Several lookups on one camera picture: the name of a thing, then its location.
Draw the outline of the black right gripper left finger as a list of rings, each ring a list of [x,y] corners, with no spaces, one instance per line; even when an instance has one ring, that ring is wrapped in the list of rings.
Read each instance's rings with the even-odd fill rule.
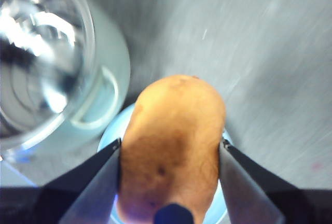
[[[118,188],[118,138],[81,165],[43,186],[39,223],[108,223]]]

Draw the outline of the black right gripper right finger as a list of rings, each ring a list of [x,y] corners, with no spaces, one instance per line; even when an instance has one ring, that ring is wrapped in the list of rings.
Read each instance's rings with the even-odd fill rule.
[[[219,179],[231,223],[306,223],[300,189],[254,162],[222,138]]]

